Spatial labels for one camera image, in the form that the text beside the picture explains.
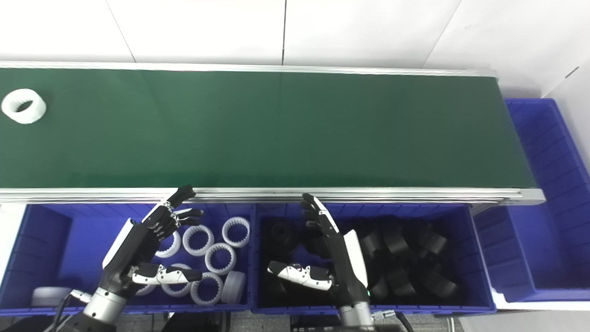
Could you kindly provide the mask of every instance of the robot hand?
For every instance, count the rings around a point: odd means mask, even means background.
[[[270,262],[268,272],[306,287],[329,291],[336,300],[344,326],[372,326],[365,261],[356,232],[351,230],[342,235],[328,209],[311,194],[303,194],[300,205],[306,227],[321,230],[334,272],[329,274],[326,269],[314,266],[302,268],[299,264],[275,261]]]
[[[113,331],[127,301],[142,284],[180,284],[201,280],[198,270],[165,268],[150,263],[160,245],[178,227],[198,225],[203,211],[174,211],[195,192],[186,185],[158,203],[142,220],[129,219],[103,261],[96,292],[82,313],[68,320],[63,331]]]

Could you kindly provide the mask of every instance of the blue storage crate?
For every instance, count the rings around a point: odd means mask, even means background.
[[[93,293],[102,273],[102,261],[123,223],[128,217],[141,221],[151,210],[148,204],[47,204],[27,207],[10,261],[0,287],[0,315],[53,315],[55,308],[31,308],[31,295],[36,287],[60,286]],[[202,224],[209,227],[216,242],[223,242],[223,223],[234,216],[254,221],[252,204],[190,204],[205,211]],[[188,227],[179,230],[182,236]],[[162,243],[169,246],[172,237]],[[253,299],[250,285],[252,241],[236,249],[235,271],[247,275],[247,287],[239,304],[196,305],[191,296],[173,298],[156,287],[149,295],[134,297],[125,307],[129,314],[203,311],[249,310]],[[165,266],[185,263],[191,268],[208,272],[204,256],[191,256],[183,247],[170,258],[155,257],[153,262]],[[81,305],[71,300],[71,305]],[[83,307],[67,307],[65,314],[74,314]]]
[[[590,182],[552,99],[507,99],[547,202],[476,216],[492,286],[508,302],[590,300]]]
[[[401,218],[420,218],[429,220],[437,229],[443,229],[445,235],[450,236],[451,268],[461,281],[465,294],[459,305],[372,305],[373,311],[395,310],[406,314],[476,314],[493,313],[496,306],[491,298],[489,282],[485,272],[483,258],[473,225],[466,206],[461,204],[327,204],[326,207],[335,218],[336,223],[342,225],[355,217],[397,216]],[[286,217],[300,223],[301,207],[298,204],[258,204],[255,213],[256,226],[253,234],[260,238],[261,223],[268,222],[268,218]],[[260,258],[260,241],[253,247],[256,259]],[[294,261],[306,265],[321,265],[323,260],[309,254],[302,245],[291,255]],[[253,261],[254,276],[259,280],[254,283],[254,307],[252,312],[260,314],[336,314],[333,306],[307,307],[264,307],[264,299],[259,291],[266,274],[265,266],[260,261]]]

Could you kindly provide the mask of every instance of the black part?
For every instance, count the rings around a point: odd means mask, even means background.
[[[200,281],[203,278],[203,273],[200,270],[183,270],[182,274],[188,282]]]
[[[389,252],[398,258],[415,256],[410,244],[404,237],[404,225],[401,223],[385,223],[382,227],[382,237]]]
[[[382,301],[389,295],[389,287],[385,274],[379,265],[370,259],[365,260],[369,296],[371,300]]]
[[[299,231],[288,218],[265,219],[261,227],[261,248],[266,255],[283,260],[299,245]]]
[[[438,298],[446,299],[455,295],[460,286],[458,283],[451,281],[449,278],[441,273],[441,267],[419,267],[419,279],[424,285],[424,288],[432,292]]]
[[[103,323],[83,313],[73,315],[60,332],[115,332],[117,327]]]
[[[418,239],[418,244],[429,252],[440,255],[447,247],[446,237],[439,235],[432,229],[426,230]]]
[[[318,280],[318,281],[330,280],[330,276],[328,275],[328,272],[329,272],[328,269],[319,268],[317,266],[310,266],[309,277],[313,280]]]
[[[387,283],[391,287],[391,291],[400,298],[415,298],[418,296],[418,291],[410,281],[408,271],[403,264],[399,262],[391,262],[389,268],[385,272]]]
[[[367,220],[359,222],[355,227],[355,231],[363,255],[373,257],[375,252],[384,246],[379,230],[372,222]]]
[[[281,262],[277,262],[277,261],[270,261],[270,263],[268,263],[268,269],[270,270],[270,273],[274,274],[274,275],[278,275],[282,270],[287,268],[287,264],[285,263],[281,263]]]

